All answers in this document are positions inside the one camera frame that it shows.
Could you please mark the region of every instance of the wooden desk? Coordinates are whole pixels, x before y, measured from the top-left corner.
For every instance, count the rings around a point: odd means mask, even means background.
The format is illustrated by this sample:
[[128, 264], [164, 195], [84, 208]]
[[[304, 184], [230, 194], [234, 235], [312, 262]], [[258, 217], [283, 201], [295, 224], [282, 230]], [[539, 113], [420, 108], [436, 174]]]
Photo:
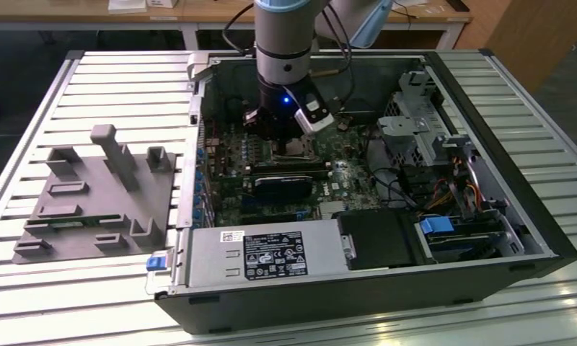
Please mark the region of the wooden desk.
[[[186, 46], [199, 49], [196, 32], [199, 30], [222, 30], [235, 14], [251, 3], [251, 0], [187, 0], [182, 18]], [[383, 30], [432, 30], [442, 31], [438, 49], [454, 49], [466, 23], [472, 21], [468, 12], [456, 12], [446, 0], [430, 0], [428, 4], [408, 7], [411, 21], [404, 14], [391, 12]], [[255, 11], [244, 13], [231, 27], [234, 30], [255, 29]]]
[[0, 30], [182, 30], [184, 5], [110, 14], [110, 0], [0, 0]]
[[456, 48], [490, 48], [534, 92], [577, 41], [577, 0], [464, 0], [476, 20]]
[[[174, 9], [151, 7], [132, 14], [110, 14], [108, 2], [0, 0], [0, 30], [180, 30], [187, 49], [198, 50], [198, 30], [222, 30], [251, 0], [180, 0]], [[406, 15], [392, 12], [384, 30], [440, 31], [438, 47], [452, 49], [471, 14], [456, 12], [446, 0], [431, 0], [427, 5], [410, 7], [408, 12], [416, 17], [411, 24]], [[254, 30], [255, 12], [244, 14], [232, 28]]]

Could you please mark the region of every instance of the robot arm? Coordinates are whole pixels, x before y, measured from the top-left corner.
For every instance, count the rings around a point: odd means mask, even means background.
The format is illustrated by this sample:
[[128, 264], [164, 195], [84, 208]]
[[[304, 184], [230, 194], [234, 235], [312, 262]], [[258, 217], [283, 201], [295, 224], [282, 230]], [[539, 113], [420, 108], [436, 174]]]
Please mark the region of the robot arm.
[[[330, 11], [330, 4], [348, 32], [348, 44], [368, 47], [386, 24], [392, 0], [255, 0], [260, 105], [244, 120], [251, 132], [280, 146], [326, 128], [340, 109], [334, 104], [338, 101], [323, 99], [310, 76], [315, 28], [320, 35], [334, 37], [320, 15]], [[332, 25], [343, 32], [338, 21]]]

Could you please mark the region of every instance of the motherboard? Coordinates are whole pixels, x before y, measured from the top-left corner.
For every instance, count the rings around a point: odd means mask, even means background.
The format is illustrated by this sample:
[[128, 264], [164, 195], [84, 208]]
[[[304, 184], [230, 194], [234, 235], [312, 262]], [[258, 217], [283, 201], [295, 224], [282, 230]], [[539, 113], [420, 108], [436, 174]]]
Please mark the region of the motherboard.
[[208, 128], [216, 226], [320, 220], [380, 206], [362, 157], [362, 126], [340, 123], [316, 138], [296, 138], [283, 154], [239, 124], [219, 135], [215, 125]]

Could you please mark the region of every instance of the barcode sticker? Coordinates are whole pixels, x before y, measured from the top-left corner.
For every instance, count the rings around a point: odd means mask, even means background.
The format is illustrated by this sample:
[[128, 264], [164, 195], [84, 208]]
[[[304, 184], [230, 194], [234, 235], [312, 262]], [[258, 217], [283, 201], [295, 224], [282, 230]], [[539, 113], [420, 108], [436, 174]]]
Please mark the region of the barcode sticker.
[[244, 231], [224, 231], [220, 232], [220, 242], [228, 243], [232, 241], [244, 241]]

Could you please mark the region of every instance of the floor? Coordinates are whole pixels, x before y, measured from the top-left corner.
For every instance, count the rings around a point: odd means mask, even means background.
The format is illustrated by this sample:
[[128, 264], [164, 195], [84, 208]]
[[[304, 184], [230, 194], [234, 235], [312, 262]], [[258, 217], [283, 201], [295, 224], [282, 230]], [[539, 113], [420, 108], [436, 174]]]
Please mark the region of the floor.
[[[179, 49], [179, 32], [0, 32], [0, 173], [70, 50]], [[214, 35], [202, 37], [215, 47]], [[536, 93], [536, 99], [577, 143], [577, 44]]]

